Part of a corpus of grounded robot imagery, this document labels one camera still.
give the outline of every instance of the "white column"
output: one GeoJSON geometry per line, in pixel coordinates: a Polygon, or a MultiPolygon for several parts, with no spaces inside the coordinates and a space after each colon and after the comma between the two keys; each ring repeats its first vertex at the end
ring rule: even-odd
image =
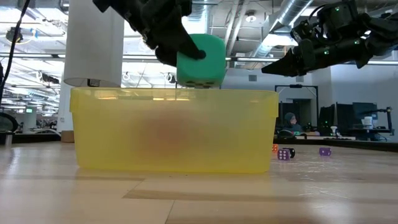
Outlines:
{"type": "Polygon", "coordinates": [[[87,86],[88,79],[99,80],[101,87],[120,86],[124,20],[111,8],[101,13],[92,0],[71,0],[67,35],[58,131],[73,130],[71,86],[87,86]]]}
{"type": "Polygon", "coordinates": [[[60,106],[58,109],[58,123],[57,131],[71,131],[73,130],[72,113],[69,111],[70,102],[70,90],[72,86],[61,83],[61,93],[60,93],[60,106]]]}
{"type": "Polygon", "coordinates": [[[393,60],[398,60],[398,50],[393,50],[392,51],[392,59],[393,60]]]}
{"type": "Polygon", "coordinates": [[[37,107],[27,106],[24,114],[24,129],[22,132],[31,133],[31,128],[36,128],[37,107]]]}
{"type": "MultiPolygon", "coordinates": [[[[324,68],[315,70],[311,74],[312,85],[318,86],[318,99],[319,99],[319,112],[322,106],[330,106],[334,102],[333,99],[333,83],[331,77],[331,68],[324,68]]],[[[312,114],[317,113],[317,104],[315,100],[312,100],[312,114]]],[[[315,116],[313,116],[312,124],[317,125],[315,122],[315,116]]]]}

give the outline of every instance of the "computer monitor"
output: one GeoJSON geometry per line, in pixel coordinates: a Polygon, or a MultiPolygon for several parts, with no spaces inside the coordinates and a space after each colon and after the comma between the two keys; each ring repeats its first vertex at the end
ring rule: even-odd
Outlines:
{"type": "Polygon", "coordinates": [[[335,105],[322,107],[319,112],[319,122],[327,126],[333,126],[335,121],[335,105]]]}
{"type": "Polygon", "coordinates": [[[336,103],[337,106],[337,127],[341,134],[353,128],[355,121],[354,106],[352,104],[336,103]]]}
{"type": "Polygon", "coordinates": [[[377,104],[376,103],[353,103],[355,120],[361,123],[366,116],[371,116],[373,120],[377,120],[377,104]]]}

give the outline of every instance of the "purple die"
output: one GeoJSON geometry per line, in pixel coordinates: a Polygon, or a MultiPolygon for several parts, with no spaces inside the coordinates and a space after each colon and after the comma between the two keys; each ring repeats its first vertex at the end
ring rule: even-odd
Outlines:
{"type": "Polygon", "coordinates": [[[331,155],[331,148],[319,148],[319,155],[321,156],[330,156],[331,155]]]}
{"type": "Polygon", "coordinates": [[[290,160],[290,150],[279,149],[278,150],[278,160],[283,160],[283,161],[290,160]]]}

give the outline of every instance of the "orange die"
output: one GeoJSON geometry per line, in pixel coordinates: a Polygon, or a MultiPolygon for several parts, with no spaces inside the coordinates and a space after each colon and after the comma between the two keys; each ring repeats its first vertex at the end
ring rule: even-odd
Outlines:
{"type": "Polygon", "coordinates": [[[278,144],[273,144],[272,145],[272,152],[277,152],[278,151],[278,144]]]}

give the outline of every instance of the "person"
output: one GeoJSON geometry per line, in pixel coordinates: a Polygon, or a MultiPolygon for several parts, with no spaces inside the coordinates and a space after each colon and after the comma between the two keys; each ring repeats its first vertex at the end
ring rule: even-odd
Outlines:
{"type": "Polygon", "coordinates": [[[285,124],[283,130],[291,131],[293,133],[300,132],[303,133],[303,128],[297,124],[296,115],[293,113],[285,114],[285,124]]]}

